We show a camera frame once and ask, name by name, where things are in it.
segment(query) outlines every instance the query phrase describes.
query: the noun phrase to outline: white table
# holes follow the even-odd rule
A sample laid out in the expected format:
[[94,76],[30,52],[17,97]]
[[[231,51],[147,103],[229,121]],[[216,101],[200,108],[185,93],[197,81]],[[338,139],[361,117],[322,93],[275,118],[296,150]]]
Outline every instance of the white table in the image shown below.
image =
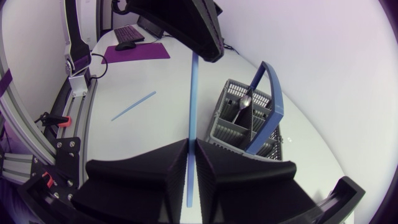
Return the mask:
[[[140,27],[134,27],[146,37],[144,42],[155,40]],[[126,159],[188,137],[192,51],[171,37],[158,42],[163,43],[171,59],[110,63],[107,74],[98,80],[88,135],[88,161]],[[117,44],[114,32],[109,32],[99,40],[93,52],[104,55],[108,46]],[[102,74],[105,66],[101,60],[93,57],[91,74]],[[216,63],[200,59],[198,138],[205,138],[210,117],[227,79],[250,84],[258,66],[230,50],[225,50],[224,57]],[[257,89],[270,93],[268,79],[263,78]],[[157,93],[111,121],[152,91]],[[285,95],[283,97],[285,115],[280,122],[283,158],[296,163],[294,179],[317,203],[327,197],[344,173],[309,120]],[[186,207],[185,191],[181,222],[200,223],[196,174],[192,208]],[[353,220],[352,214],[346,223],[353,223]]]

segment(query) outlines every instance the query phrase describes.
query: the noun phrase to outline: keyboard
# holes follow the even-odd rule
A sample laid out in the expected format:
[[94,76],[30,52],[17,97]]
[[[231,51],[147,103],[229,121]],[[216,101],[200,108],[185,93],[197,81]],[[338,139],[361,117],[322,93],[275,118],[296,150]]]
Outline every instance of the keyboard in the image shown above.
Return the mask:
[[114,30],[114,33],[116,34],[116,38],[118,39],[119,43],[127,41],[138,42],[145,39],[145,37],[132,26],[117,28]]

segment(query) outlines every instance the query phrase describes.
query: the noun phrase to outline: purple mouse pad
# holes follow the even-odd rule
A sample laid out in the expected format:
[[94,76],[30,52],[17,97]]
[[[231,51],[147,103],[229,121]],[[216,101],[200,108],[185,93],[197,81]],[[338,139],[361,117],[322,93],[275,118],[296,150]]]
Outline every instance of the purple mouse pad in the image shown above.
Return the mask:
[[137,44],[137,47],[129,50],[116,51],[116,46],[109,46],[105,52],[108,63],[128,62],[131,60],[166,59],[170,58],[162,43]]

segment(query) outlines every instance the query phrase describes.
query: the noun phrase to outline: spoon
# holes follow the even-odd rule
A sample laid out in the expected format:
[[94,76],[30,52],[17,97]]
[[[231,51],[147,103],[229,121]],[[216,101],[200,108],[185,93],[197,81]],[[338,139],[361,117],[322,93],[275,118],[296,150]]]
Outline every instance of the spoon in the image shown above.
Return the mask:
[[236,114],[235,118],[234,118],[233,121],[232,121],[233,124],[235,123],[236,118],[238,118],[239,113],[240,113],[243,109],[247,108],[247,107],[250,105],[250,103],[251,103],[251,97],[250,97],[250,96],[247,96],[247,95],[244,95],[244,96],[239,100],[239,111],[238,111],[238,113]]

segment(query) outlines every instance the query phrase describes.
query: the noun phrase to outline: blue plastic stick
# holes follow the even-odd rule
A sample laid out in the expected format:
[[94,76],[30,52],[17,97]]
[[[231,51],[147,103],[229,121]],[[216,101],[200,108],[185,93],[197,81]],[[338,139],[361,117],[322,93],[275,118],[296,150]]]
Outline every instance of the blue plastic stick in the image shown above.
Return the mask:
[[189,102],[187,207],[192,207],[195,171],[195,141],[197,138],[198,55],[192,52],[191,97]]
[[133,107],[137,106],[138,104],[142,103],[144,100],[148,99],[149,97],[153,96],[156,93],[156,91],[153,91],[152,93],[149,93],[147,96],[145,96],[144,98],[142,98],[141,100],[137,101],[136,103],[134,103],[133,105],[129,106],[129,108],[125,109],[122,113],[119,113],[118,115],[116,115],[116,117],[112,118],[111,121],[114,121],[116,118],[122,116],[125,112],[131,110]]

